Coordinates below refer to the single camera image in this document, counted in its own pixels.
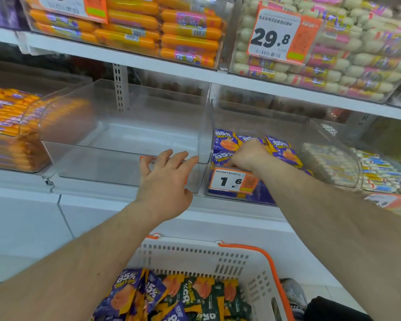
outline white plastic basket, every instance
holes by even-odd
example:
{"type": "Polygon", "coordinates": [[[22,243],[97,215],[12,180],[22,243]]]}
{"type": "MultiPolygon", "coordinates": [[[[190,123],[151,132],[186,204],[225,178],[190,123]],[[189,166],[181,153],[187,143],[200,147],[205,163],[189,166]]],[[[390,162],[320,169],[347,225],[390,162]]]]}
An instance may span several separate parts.
{"type": "Polygon", "coordinates": [[[260,248],[153,235],[143,241],[128,267],[156,274],[238,278],[253,321],[294,321],[273,261],[260,248]]]}

